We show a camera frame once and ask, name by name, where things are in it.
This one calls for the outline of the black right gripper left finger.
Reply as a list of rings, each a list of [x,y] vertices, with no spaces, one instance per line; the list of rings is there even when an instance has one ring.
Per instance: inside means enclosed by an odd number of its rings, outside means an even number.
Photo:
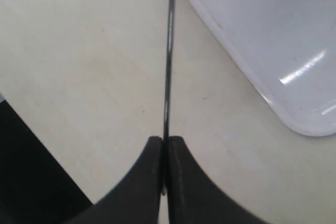
[[[158,223],[163,141],[149,137],[123,179],[100,201],[68,223]]]

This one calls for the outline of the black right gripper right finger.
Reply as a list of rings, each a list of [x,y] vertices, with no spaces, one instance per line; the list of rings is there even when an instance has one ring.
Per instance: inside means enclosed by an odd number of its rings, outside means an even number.
[[[221,191],[182,137],[169,138],[167,157],[170,223],[265,223]]]

